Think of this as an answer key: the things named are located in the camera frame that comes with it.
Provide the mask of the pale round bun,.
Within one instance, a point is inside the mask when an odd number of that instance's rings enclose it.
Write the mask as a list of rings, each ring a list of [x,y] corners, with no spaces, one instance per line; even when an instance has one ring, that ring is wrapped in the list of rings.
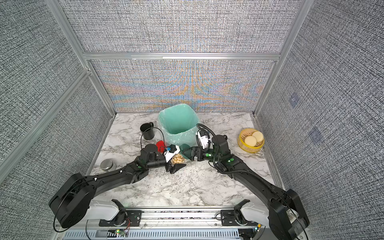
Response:
[[[255,147],[258,143],[253,136],[247,136],[244,139],[244,143],[250,147]]]
[[[260,131],[255,131],[252,133],[252,136],[256,139],[257,143],[262,143],[264,140],[264,135]]]

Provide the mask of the pale round bun, front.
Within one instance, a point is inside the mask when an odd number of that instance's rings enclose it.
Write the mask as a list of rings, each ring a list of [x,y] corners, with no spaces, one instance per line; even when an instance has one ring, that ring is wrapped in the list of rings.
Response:
[[[258,143],[253,136],[247,136],[244,139],[244,143],[250,147],[255,147]]]

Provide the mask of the aluminium front rail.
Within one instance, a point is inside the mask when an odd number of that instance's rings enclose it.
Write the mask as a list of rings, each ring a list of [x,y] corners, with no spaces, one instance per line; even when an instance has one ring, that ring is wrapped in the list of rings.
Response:
[[[59,229],[53,240],[275,240],[261,220],[247,226],[222,225],[221,210],[233,207],[143,207],[138,227],[99,227],[100,220],[83,219],[68,230]]]

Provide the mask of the yellow bamboo steamer basket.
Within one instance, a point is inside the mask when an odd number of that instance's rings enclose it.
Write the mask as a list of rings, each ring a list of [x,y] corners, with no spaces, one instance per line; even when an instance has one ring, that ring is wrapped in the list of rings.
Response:
[[[243,151],[247,153],[257,153],[262,149],[265,138],[262,132],[247,128],[240,132],[237,143]]]

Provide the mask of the black mug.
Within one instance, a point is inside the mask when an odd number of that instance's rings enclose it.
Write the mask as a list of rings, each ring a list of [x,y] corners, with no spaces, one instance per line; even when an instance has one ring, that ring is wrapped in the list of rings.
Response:
[[[153,122],[142,124],[140,126],[140,131],[143,138],[147,141],[152,140],[155,137]]]

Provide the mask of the small silver lid jar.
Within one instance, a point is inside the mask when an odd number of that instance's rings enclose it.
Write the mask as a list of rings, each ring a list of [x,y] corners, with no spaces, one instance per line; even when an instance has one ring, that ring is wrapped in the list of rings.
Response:
[[[105,172],[115,171],[117,166],[113,159],[105,159],[101,162],[100,168]]]

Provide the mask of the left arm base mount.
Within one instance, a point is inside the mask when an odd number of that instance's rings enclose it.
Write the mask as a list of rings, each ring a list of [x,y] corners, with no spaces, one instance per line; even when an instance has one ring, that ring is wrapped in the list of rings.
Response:
[[[126,210],[118,213],[112,220],[100,220],[99,227],[138,227],[142,218],[140,210]]]

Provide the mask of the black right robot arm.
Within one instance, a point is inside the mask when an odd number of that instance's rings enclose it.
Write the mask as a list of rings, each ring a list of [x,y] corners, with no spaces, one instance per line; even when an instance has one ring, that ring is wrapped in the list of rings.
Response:
[[[299,195],[292,189],[283,190],[256,174],[247,164],[232,154],[226,135],[217,135],[209,141],[211,148],[181,146],[182,154],[194,161],[210,161],[223,175],[240,182],[256,195],[268,209],[269,227],[279,240],[295,240],[306,233],[310,220]]]

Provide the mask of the red lid peanut jar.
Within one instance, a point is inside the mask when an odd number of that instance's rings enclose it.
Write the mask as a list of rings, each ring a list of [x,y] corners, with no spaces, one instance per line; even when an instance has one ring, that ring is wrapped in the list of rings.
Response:
[[[158,148],[158,151],[163,154],[167,150],[167,146],[165,145],[164,141],[158,141],[156,143],[156,146]]]

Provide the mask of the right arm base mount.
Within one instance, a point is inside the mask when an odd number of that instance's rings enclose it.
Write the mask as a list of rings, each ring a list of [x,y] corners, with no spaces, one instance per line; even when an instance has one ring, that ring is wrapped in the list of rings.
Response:
[[[247,226],[250,223],[236,210],[221,210],[220,217],[222,225],[225,227]]]

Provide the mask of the green lid peanut jar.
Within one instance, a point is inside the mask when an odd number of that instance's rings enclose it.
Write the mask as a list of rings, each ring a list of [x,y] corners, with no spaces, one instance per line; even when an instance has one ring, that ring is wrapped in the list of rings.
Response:
[[[175,154],[172,158],[171,158],[171,164],[174,166],[175,164],[185,164],[186,163],[186,159],[181,155],[181,154]]]

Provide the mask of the pale round bun, rear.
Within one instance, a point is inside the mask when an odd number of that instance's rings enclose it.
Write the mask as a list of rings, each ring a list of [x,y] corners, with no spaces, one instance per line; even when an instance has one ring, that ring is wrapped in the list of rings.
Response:
[[[262,143],[264,140],[264,135],[260,131],[255,131],[252,133],[252,136],[256,139],[257,143]]]

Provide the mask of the green jar lid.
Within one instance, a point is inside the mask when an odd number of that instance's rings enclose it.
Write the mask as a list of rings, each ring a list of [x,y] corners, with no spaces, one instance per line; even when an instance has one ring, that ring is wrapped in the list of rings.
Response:
[[[180,145],[180,154],[183,156],[183,152],[192,151],[192,148],[187,144]]]

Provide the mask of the green trash bin with liner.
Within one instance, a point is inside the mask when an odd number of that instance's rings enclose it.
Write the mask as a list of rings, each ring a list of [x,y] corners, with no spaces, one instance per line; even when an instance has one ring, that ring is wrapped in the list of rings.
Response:
[[[158,115],[158,123],[167,145],[197,146],[196,125],[200,119],[189,105],[179,104],[162,110]]]

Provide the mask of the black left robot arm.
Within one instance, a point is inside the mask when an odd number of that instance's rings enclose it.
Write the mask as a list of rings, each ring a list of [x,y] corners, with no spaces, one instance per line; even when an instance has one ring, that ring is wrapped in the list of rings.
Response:
[[[54,220],[62,228],[69,229],[82,219],[105,220],[115,226],[127,222],[125,207],[118,200],[111,200],[98,207],[94,197],[120,187],[139,182],[152,168],[164,167],[167,173],[174,174],[186,167],[184,163],[173,164],[166,155],[158,151],[154,144],[148,144],[131,163],[112,172],[94,176],[72,175],[51,198],[49,207]]]

